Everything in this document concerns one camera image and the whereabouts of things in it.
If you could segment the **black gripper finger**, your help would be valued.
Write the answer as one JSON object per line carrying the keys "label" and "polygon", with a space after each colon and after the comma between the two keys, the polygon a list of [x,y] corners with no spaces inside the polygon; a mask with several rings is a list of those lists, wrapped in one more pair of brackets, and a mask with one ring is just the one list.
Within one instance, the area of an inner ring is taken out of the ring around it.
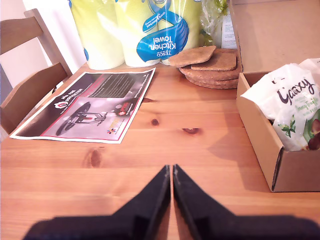
{"label": "black gripper finger", "polygon": [[236,239],[236,216],[204,192],[179,165],[175,164],[172,172],[174,198],[194,239]]}
{"label": "black gripper finger", "polygon": [[112,215],[112,240],[154,240],[171,201],[170,166]]}

